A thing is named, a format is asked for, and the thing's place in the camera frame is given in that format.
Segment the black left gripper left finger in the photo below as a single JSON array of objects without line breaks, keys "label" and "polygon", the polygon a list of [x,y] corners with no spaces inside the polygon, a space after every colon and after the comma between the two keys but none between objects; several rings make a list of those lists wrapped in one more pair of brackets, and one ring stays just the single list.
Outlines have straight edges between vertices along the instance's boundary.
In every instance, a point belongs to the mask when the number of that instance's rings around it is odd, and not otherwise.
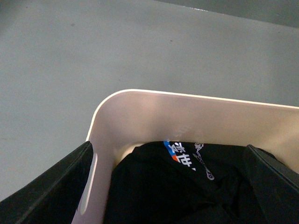
[{"label": "black left gripper left finger", "polygon": [[70,224],[84,192],[93,147],[87,141],[0,202],[2,224]]}]

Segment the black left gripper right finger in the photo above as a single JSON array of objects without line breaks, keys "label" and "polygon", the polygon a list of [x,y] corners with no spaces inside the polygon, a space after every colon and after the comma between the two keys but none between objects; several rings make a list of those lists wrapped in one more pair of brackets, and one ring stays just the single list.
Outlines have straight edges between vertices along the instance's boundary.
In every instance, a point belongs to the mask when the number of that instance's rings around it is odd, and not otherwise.
[{"label": "black left gripper right finger", "polygon": [[247,145],[242,156],[246,178],[269,224],[299,222],[299,174],[270,153]]}]

